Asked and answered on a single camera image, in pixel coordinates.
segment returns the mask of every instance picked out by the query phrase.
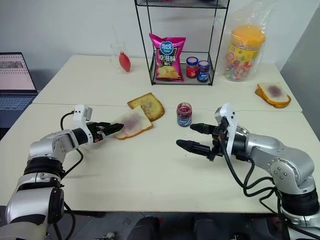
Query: potato chip bag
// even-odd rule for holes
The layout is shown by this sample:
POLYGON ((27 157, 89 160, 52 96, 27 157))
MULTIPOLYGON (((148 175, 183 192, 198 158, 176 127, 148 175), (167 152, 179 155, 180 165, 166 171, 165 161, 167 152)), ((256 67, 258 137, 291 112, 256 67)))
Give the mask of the potato chip bag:
POLYGON ((149 33, 155 47, 155 79, 184 82, 180 69, 180 54, 186 38, 180 36, 158 37, 149 33))

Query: glass jar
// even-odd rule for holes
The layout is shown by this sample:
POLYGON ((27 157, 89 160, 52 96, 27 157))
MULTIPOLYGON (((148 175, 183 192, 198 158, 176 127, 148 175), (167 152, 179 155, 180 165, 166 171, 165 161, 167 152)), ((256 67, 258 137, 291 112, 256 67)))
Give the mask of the glass jar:
POLYGON ((209 70, 210 70, 210 63, 208 61, 200 61, 198 63, 198 77, 197 77, 197 79, 202 83, 208 81, 209 70))
POLYGON ((186 59, 186 76, 195 79, 198 75, 198 58, 190 56, 186 59))
POLYGON ((188 127, 192 122, 192 107, 187 102, 182 102, 176 107, 176 121, 181 127, 188 127))

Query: bread slice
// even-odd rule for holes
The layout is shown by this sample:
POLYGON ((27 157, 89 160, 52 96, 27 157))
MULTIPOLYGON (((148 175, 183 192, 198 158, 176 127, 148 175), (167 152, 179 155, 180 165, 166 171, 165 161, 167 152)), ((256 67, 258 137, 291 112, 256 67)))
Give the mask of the bread slice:
POLYGON ((261 97, 264 101, 266 101, 268 104, 274 106, 275 108, 277 109, 283 109, 285 108, 286 106, 288 106, 291 102, 291 97, 289 95, 288 98, 289 98, 289 101, 287 103, 279 103, 279 104, 274 104, 274 103, 271 103, 269 102, 269 100, 267 99, 267 97, 264 95, 263 91, 260 89, 260 88, 257 88, 255 90, 255 94, 257 94, 259 97, 261 97))
POLYGON ((115 123, 123 124, 123 128, 116 132, 114 136, 119 140, 132 138, 144 131, 152 129, 154 126, 147 118, 141 106, 127 112, 114 121, 115 123))
POLYGON ((133 99, 127 104, 131 109, 134 109, 137 106, 141 106, 145 115, 151 122, 161 118, 161 116, 165 114, 165 109, 162 106, 161 102, 156 99, 156 97, 151 92, 133 99))
POLYGON ((273 105, 285 105, 290 100, 279 82, 259 83, 257 86, 268 103, 273 105))

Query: laptop screen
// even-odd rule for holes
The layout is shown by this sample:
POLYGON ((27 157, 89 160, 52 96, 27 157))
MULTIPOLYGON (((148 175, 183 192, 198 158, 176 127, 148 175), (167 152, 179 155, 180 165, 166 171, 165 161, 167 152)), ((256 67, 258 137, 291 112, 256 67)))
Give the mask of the laptop screen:
POLYGON ((21 53, 0 53, 0 90, 36 90, 21 53))

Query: orange lid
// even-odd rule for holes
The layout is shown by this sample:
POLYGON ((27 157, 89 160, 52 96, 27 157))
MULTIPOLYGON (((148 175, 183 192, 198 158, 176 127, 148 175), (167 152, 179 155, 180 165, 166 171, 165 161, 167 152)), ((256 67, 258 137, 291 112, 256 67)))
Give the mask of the orange lid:
POLYGON ((265 42, 266 36, 260 27, 246 24, 238 26, 232 31, 232 40, 238 44, 261 46, 265 42))

